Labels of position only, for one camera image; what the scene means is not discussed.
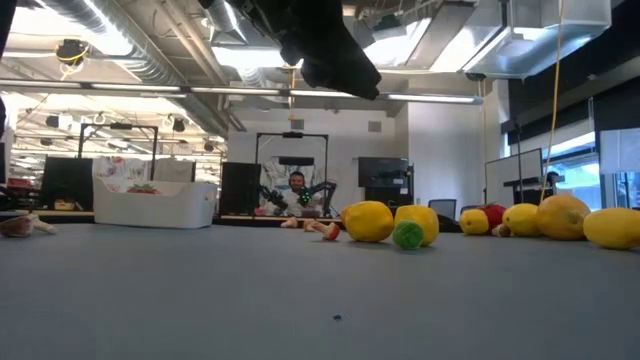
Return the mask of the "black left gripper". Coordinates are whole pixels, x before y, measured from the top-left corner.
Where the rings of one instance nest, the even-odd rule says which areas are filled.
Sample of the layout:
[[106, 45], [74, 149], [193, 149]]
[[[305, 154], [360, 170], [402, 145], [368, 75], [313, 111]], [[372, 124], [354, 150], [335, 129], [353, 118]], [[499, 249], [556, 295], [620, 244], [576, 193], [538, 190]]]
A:
[[284, 60], [303, 59], [302, 76], [323, 87], [376, 99], [382, 77], [343, 22], [338, 0], [242, 0], [239, 10], [281, 48]]

